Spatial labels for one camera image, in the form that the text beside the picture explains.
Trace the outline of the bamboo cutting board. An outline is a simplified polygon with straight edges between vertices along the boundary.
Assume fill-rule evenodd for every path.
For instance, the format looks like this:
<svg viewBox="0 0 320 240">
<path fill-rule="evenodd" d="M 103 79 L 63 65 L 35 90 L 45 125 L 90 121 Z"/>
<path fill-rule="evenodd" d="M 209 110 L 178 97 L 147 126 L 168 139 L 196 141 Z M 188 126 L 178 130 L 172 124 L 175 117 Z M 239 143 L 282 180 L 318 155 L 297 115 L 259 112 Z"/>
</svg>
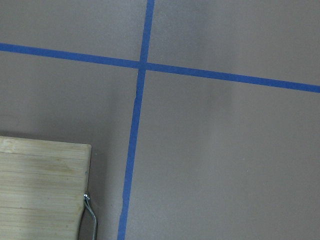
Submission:
<svg viewBox="0 0 320 240">
<path fill-rule="evenodd" d="M 89 144 L 1 137 L 1 239 L 76 240 L 91 149 Z"/>
</svg>

